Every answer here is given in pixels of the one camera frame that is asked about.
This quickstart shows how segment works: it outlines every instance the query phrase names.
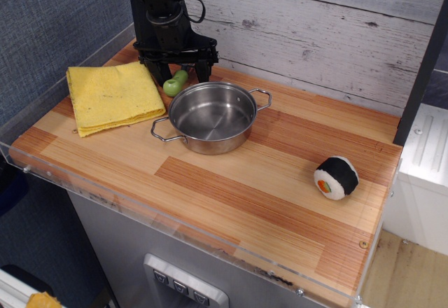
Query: wooden floor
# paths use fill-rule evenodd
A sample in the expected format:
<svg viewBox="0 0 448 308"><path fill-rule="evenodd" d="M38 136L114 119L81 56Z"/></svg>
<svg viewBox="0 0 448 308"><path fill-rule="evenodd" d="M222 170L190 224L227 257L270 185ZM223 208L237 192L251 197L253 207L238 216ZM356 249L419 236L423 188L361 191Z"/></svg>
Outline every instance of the wooden floor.
<svg viewBox="0 0 448 308"><path fill-rule="evenodd" d="M361 297L370 308L448 307L448 255L383 230Z"/></svg>

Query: pot handle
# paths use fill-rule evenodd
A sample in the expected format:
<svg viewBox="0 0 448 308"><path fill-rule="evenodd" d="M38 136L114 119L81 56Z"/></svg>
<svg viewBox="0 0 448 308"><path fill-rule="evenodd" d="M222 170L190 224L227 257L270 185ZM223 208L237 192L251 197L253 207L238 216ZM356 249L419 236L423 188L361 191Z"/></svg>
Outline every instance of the pot handle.
<svg viewBox="0 0 448 308"><path fill-rule="evenodd" d="M249 91L249 93L252 93L252 92L254 92L254 91L259 91L259 92L264 93L264 94L266 94L266 95L269 96L269 101L267 102L267 104L264 105L264 106L261 106L260 108L257 108L257 111L266 109L267 107L271 106L271 103L272 103L272 94L270 94L268 91L264 91L264 90L261 90L261 89L252 89L252 90Z"/></svg>
<svg viewBox="0 0 448 308"><path fill-rule="evenodd" d="M154 132L155 124L160 123L161 121L165 121L165 120L168 119L168 118L169 118L169 117L165 117L165 118L161 118L161 119L154 120L154 122L153 122L153 127L151 128L151 134L152 134L154 137L156 137L156 138L162 140L163 142L168 142L168 141L171 141L171 140L177 140L177 139L183 139L183 142L187 143L188 140L187 140L187 137L186 137L185 135L173 136L172 138L168 138L168 139L166 139L166 138L164 138L164 137L162 137L162 136L160 136L159 134L156 134L156 133Z"/></svg>

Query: screw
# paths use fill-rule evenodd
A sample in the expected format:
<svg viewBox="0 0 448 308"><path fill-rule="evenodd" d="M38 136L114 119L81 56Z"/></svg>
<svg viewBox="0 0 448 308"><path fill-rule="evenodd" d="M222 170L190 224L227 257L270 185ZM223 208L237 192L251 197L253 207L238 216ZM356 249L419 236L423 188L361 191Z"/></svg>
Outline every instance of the screw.
<svg viewBox="0 0 448 308"><path fill-rule="evenodd" d="M367 247L369 247L369 243L367 243L367 242L364 241L364 240L361 240L361 241L359 242L359 246L360 246L362 249L366 249Z"/></svg>
<svg viewBox="0 0 448 308"><path fill-rule="evenodd" d="M303 295L305 295L305 292L303 291L303 289L299 288L295 291L295 294L299 297L302 297Z"/></svg>

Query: control panel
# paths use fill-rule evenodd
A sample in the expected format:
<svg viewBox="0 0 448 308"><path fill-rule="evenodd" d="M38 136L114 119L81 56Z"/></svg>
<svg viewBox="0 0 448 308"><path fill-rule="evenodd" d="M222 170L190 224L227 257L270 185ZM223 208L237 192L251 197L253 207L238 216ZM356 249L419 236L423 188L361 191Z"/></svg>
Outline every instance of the control panel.
<svg viewBox="0 0 448 308"><path fill-rule="evenodd" d="M204 307L229 308L229 298L222 290L155 255L146 254L143 267L148 279L166 285Z"/></svg>

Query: metal pot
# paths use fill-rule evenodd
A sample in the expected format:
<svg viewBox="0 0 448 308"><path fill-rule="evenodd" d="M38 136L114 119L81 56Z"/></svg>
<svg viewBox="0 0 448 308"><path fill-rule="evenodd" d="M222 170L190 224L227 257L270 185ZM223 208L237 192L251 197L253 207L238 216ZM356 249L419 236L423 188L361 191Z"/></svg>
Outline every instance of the metal pot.
<svg viewBox="0 0 448 308"><path fill-rule="evenodd" d="M268 103L258 108L254 91L268 95ZM261 89L246 91L224 82L196 84L175 96L168 117L154 121L151 134L162 141L182 139L187 148L201 154L230 152L247 140L257 112L271 102L272 95ZM155 133L155 125L166 119L178 136L165 139Z"/></svg>

